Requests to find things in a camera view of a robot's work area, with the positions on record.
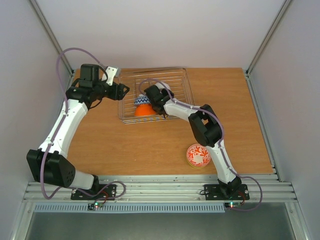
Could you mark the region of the blue patterned bowl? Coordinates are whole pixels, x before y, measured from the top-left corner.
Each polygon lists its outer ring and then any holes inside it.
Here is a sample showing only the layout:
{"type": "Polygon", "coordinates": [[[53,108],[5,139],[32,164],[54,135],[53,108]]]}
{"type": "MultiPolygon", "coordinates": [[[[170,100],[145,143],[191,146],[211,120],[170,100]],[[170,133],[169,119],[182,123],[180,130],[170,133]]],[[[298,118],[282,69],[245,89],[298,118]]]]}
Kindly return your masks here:
{"type": "Polygon", "coordinates": [[[140,105],[149,105],[151,104],[149,98],[146,95],[140,94],[135,100],[134,105],[140,106],[140,105]]]}

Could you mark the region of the white bowl orange outside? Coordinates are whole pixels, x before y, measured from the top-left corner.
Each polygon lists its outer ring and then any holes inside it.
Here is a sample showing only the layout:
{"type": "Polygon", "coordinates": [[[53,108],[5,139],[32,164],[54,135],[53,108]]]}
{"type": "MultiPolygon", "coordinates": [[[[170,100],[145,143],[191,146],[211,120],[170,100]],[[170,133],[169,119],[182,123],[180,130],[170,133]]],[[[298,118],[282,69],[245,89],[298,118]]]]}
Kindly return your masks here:
{"type": "Polygon", "coordinates": [[[137,105],[134,112],[135,117],[153,116],[155,114],[156,112],[153,110],[151,104],[137,105]]]}

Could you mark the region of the wire dish rack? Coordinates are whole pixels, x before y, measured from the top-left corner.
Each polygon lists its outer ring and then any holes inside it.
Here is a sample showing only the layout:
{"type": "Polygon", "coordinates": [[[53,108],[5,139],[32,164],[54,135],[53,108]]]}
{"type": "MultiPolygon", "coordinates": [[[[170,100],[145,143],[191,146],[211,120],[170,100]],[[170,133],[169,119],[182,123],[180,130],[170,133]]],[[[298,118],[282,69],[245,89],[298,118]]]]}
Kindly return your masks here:
{"type": "Polygon", "coordinates": [[[138,124],[174,119],[164,112],[165,101],[176,100],[194,105],[187,70],[183,67],[153,68],[124,71],[119,83],[129,87],[129,92],[118,104],[118,116],[125,124],[138,124]],[[137,116],[136,110],[144,103],[155,104],[161,114],[137,116]]]}

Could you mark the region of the yellow bowl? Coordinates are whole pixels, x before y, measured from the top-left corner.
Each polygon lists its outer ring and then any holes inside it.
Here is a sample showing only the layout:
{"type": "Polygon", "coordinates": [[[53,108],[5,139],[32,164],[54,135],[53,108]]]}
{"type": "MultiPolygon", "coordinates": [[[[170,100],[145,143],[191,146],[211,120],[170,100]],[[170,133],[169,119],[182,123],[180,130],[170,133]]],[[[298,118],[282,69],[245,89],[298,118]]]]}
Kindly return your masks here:
{"type": "Polygon", "coordinates": [[[200,169],[206,167],[212,158],[204,146],[193,144],[186,151],[186,160],[192,167],[200,169]]]}

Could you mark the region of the red patterned bowl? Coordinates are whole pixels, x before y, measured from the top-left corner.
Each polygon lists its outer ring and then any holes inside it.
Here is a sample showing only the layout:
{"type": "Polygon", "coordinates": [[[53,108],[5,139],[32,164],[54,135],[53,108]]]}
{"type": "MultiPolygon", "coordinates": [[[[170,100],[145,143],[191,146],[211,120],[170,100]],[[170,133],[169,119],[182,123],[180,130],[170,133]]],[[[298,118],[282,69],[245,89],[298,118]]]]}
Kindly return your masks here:
{"type": "Polygon", "coordinates": [[[174,97],[174,94],[167,83],[160,81],[160,82],[157,82],[154,86],[156,87],[156,90],[155,90],[156,96],[165,97],[165,96],[171,95],[171,97],[174,97]]]}

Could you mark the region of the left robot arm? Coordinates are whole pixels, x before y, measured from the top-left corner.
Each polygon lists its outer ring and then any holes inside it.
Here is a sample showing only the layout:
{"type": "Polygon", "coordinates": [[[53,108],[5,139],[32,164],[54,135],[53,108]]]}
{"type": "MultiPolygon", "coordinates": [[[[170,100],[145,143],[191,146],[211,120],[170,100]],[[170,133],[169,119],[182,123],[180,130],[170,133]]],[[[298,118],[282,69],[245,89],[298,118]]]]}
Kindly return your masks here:
{"type": "Polygon", "coordinates": [[[71,141],[88,111],[100,104],[104,98],[122,100],[129,87],[115,83],[121,70],[117,67],[102,67],[83,64],[80,77],[65,92],[60,114],[50,133],[38,149],[31,149],[26,159],[35,181],[40,183],[43,196],[49,200],[45,185],[66,188],[96,199],[104,188],[100,187],[96,175],[81,172],[67,159],[71,141]]]}

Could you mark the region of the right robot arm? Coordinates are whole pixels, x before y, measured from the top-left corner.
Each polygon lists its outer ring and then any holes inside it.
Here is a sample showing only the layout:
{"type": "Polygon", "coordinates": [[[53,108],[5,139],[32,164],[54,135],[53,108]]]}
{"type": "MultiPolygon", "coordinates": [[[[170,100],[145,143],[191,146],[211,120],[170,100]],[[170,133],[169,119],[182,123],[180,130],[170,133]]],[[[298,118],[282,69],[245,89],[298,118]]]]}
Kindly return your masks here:
{"type": "Polygon", "coordinates": [[[242,181],[231,164],[224,144],[224,129],[212,108],[207,104],[194,106],[177,100],[161,82],[144,92],[157,114],[189,122],[195,140],[207,149],[214,163],[221,194],[226,199],[234,197],[242,181]]]}

